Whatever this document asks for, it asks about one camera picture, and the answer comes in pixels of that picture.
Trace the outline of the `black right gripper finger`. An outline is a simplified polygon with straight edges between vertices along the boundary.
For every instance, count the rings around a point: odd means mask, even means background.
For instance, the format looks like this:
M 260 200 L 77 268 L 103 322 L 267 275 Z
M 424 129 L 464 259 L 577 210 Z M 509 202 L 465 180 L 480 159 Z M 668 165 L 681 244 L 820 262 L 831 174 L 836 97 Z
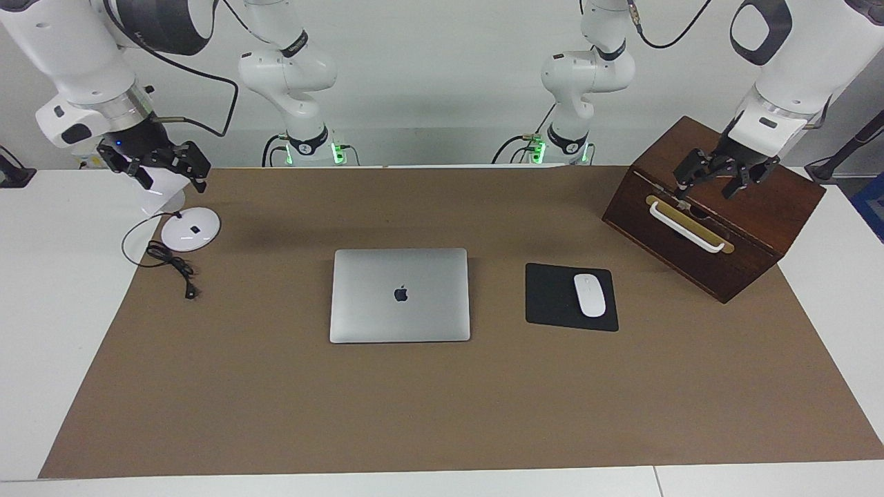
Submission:
M 136 180 L 142 188 L 149 190 L 152 188 L 153 179 L 142 166 L 141 160 L 135 158 L 130 161 L 123 154 L 120 154 L 113 147 L 107 144 L 98 145 L 98 155 L 102 161 L 107 164 L 108 169 L 114 173 L 126 173 L 127 176 Z
M 195 142 L 183 142 L 170 147 L 171 159 L 167 167 L 172 173 L 187 178 L 197 192 L 205 192 L 206 179 L 211 172 L 211 161 Z

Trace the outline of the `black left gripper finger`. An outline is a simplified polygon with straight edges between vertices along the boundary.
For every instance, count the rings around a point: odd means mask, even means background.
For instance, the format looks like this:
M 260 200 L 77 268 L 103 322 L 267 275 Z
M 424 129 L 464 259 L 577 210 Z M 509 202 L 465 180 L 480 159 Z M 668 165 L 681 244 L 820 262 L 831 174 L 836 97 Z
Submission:
M 721 190 L 723 198 L 730 200 L 740 191 L 753 184 L 765 182 L 770 174 L 780 165 L 780 160 L 767 160 L 755 166 L 742 164 L 733 174 L 733 179 Z
M 673 171 L 676 181 L 675 197 L 685 200 L 689 191 L 698 184 L 709 182 L 717 175 L 716 155 L 705 155 L 700 148 L 689 151 Z

